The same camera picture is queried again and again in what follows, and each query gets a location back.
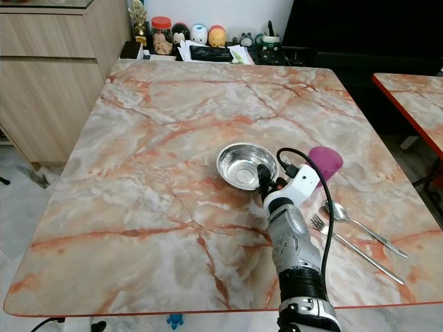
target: paper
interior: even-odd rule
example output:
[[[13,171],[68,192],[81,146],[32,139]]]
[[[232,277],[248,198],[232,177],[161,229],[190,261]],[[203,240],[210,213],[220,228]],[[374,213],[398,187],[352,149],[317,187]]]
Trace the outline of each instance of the paper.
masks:
[[[177,49],[180,52],[181,55],[181,59],[183,59],[184,62],[212,62],[212,63],[216,63],[216,64],[229,64],[231,62],[213,62],[213,61],[201,61],[201,60],[193,60],[191,58],[191,51],[190,51],[190,46],[205,46],[205,47],[209,47],[206,45],[201,45],[196,43],[195,41],[190,41],[190,40],[186,40],[180,41],[180,47],[178,47]],[[228,46],[229,51],[231,53],[231,55],[233,56],[233,60],[232,63],[233,64],[238,64],[238,63],[242,63],[242,64],[254,64],[254,62],[252,61],[251,57],[248,56],[248,51],[246,50],[245,47],[240,46],[240,45],[235,45],[235,46]]]

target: marble table top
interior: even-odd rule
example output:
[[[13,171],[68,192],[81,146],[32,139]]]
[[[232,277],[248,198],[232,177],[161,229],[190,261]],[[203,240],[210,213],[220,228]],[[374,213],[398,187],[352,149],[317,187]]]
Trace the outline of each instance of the marble table top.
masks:
[[[443,77],[376,73],[373,79],[443,158]]]
[[[12,282],[13,315],[266,311],[278,278],[255,192],[218,175],[217,153],[326,145],[344,166],[335,200],[410,255],[346,223],[336,231],[403,277],[399,285],[333,241],[329,299],[340,308],[443,300],[437,223],[328,69],[119,60]],[[306,220],[325,199],[301,207]],[[311,232],[322,250],[325,239]]]

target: cabinet drawer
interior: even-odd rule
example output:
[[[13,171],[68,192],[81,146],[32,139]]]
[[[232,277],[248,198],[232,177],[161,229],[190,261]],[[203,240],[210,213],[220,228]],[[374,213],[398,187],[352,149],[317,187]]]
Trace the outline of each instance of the cabinet drawer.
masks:
[[[1,62],[0,123],[32,163],[65,163],[103,85],[91,60]]]
[[[80,15],[0,14],[1,55],[94,58]]]

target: stainless steel bowl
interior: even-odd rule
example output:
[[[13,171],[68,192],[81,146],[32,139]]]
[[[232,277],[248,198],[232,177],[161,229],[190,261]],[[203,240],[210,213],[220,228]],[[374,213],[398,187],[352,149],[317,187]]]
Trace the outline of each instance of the stainless steel bowl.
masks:
[[[265,148],[252,143],[236,143],[222,149],[217,157],[217,169],[221,177],[234,187],[243,190],[258,188],[257,166],[263,164],[278,177],[278,162]]]

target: black monitor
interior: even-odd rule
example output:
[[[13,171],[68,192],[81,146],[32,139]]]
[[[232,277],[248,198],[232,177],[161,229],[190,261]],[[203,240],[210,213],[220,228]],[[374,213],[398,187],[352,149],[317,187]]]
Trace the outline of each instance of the black monitor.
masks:
[[[443,56],[442,0],[294,0],[285,48]]]

